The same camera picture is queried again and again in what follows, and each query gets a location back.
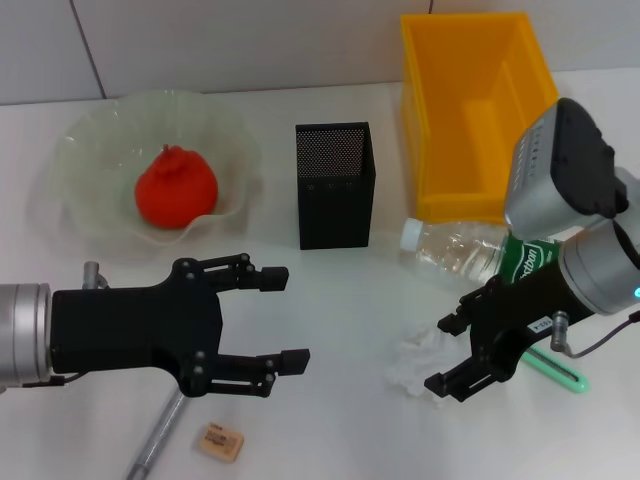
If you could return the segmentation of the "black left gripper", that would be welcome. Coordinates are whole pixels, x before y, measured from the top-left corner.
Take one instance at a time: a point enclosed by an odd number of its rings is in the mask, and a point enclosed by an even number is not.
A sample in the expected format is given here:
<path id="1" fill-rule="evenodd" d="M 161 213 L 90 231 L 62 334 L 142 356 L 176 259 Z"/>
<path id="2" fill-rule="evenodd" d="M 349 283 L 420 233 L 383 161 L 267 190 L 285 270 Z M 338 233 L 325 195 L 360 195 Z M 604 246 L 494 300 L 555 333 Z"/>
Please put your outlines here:
<path id="1" fill-rule="evenodd" d="M 284 291 L 286 267 L 257 269 L 247 253 L 179 259 L 148 287 L 59 290 L 52 296 L 57 374 L 157 368 L 191 398 L 209 393 L 222 320 L 217 293 Z"/>

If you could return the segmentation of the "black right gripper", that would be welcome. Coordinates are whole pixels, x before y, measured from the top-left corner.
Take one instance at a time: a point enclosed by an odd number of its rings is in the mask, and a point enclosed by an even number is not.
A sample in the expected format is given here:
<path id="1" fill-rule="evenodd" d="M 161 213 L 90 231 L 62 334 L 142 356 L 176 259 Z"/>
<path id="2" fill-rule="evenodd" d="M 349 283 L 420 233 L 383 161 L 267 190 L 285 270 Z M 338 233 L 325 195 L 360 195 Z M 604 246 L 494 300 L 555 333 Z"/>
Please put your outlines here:
<path id="1" fill-rule="evenodd" d="M 463 295 L 451 314 L 438 321 L 444 333 L 458 336 L 470 327 L 471 357 L 424 386 L 439 398 L 462 403 L 492 384 L 510 379 L 522 354 L 546 336 L 529 325 L 561 312 L 570 324 L 593 314 L 571 291 L 560 266 L 552 262 L 506 285 L 500 277 Z"/>

